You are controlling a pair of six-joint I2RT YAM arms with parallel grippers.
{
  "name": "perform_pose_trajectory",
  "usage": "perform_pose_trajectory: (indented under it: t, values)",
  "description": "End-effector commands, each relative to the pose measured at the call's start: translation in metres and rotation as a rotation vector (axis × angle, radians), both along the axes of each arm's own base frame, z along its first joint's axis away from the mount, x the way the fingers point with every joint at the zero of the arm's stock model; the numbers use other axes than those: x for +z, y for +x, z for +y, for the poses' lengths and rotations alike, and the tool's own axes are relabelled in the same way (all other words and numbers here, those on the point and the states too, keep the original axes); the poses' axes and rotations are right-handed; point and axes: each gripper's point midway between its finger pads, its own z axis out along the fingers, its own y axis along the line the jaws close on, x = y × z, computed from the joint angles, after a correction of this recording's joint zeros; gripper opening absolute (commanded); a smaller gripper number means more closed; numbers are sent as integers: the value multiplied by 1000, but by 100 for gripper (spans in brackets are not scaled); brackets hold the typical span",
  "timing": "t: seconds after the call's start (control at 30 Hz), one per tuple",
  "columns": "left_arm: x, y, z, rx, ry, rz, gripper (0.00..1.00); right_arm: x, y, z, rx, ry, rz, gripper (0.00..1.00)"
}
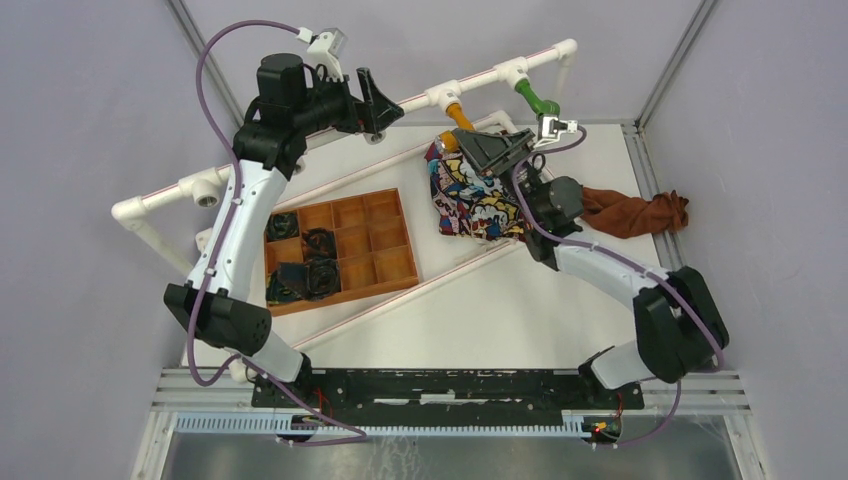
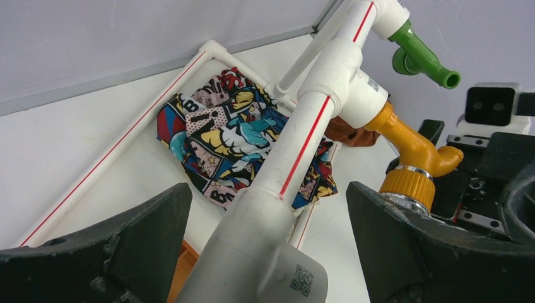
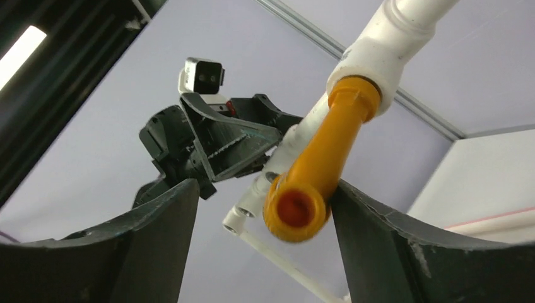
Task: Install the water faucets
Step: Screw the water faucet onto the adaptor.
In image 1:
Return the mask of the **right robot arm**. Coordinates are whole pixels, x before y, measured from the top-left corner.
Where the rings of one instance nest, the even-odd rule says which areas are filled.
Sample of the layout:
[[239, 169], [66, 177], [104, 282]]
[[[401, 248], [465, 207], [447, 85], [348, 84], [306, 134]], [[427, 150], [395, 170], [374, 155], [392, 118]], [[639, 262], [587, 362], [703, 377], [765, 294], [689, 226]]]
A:
[[544, 152], [533, 133], [454, 129], [438, 136], [439, 153], [458, 153], [472, 171], [502, 181], [517, 201], [526, 245], [535, 261], [593, 285], [632, 312], [634, 340], [596, 353], [579, 368], [580, 400], [591, 408], [643, 380], [672, 384], [724, 364], [729, 334], [703, 276], [691, 267], [652, 268], [583, 233], [583, 187], [542, 174]]

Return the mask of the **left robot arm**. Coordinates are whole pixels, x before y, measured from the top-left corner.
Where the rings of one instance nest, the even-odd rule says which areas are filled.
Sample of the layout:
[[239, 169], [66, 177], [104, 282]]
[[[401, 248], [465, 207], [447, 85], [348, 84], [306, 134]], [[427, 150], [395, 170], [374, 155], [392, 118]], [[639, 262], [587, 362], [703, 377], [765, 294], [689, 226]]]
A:
[[249, 303], [260, 237], [274, 205], [307, 150], [310, 135], [333, 129], [377, 135], [404, 115], [378, 88], [369, 69], [357, 69], [362, 94], [348, 76], [330, 77], [291, 53], [269, 55], [257, 70], [258, 95], [243, 125], [224, 145], [235, 163], [212, 237], [182, 285], [170, 284], [164, 303], [188, 334], [238, 354], [276, 377], [276, 392], [293, 407], [313, 397], [313, 378], [303, 373], [303, 354], [273, 333], [270, 311]]

